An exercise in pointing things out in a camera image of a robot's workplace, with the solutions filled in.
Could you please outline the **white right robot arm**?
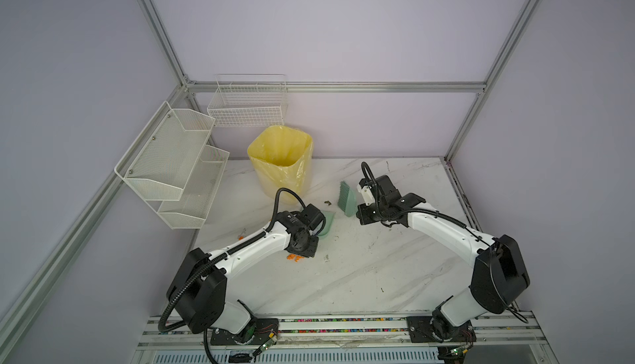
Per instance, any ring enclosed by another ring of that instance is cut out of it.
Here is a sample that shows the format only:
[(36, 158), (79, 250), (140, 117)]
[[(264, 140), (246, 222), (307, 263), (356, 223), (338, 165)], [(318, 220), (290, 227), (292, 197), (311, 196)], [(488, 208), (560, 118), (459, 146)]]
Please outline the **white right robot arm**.
[(400, 224), (433, 238), (472, 269), (469, 286), (443, 301), (429, 322), (431, 337), (453, 339), (460, 328), (486, 314), (502, 314), (529, 288), (531, 281), (518, 242), (471, 228), (430, 205), (425, 198), (401, 195), (387, 176), (364, 177), (357, 186), (364, 202), (357, 207), (360, 224)]

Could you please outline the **green plastic dustpan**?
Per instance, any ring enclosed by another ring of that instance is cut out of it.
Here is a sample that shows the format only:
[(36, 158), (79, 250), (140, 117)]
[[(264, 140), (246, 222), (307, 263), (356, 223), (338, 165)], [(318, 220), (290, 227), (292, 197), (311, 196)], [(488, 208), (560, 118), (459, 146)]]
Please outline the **green plastic dustpan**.
[(328, 235), (329, 231), (332, 228), (333, 221), (335, 219), (335, 214), (331, 211), (324, 211), (323, 215), (324, 215), (324, 221), (322, 222), (321, 229), (319, 233), (317, 234), (319, 238), (325, 238)]

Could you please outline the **green hand brush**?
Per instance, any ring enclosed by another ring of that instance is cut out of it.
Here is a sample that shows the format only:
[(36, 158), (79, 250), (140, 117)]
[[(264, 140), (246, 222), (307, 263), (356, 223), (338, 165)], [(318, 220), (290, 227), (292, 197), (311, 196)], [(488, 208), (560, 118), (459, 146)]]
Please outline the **green hand brush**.
[(340, 183), (340, 191), (337, 202), (338, 208), (347, 217), (352, 217), (357, 211), (357, 196), (347, 182)]

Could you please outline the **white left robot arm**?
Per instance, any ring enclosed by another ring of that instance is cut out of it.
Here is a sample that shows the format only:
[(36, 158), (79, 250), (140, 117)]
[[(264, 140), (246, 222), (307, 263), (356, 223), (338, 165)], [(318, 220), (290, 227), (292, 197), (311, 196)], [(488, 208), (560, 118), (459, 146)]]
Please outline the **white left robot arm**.
[(166, 293), (168, 304), (158, 322), (159, 332), (182, 327), (193, 334), (213, 330), (236, 344), (248, 344), (263, 321), (242, 301), (228, 299), (229, 281), (274, 253), (314, 257), (326, 223), (322, 211), (306, 205), (300, 211), (273, 215), (264, 228), (226, 248), (190, 251)]

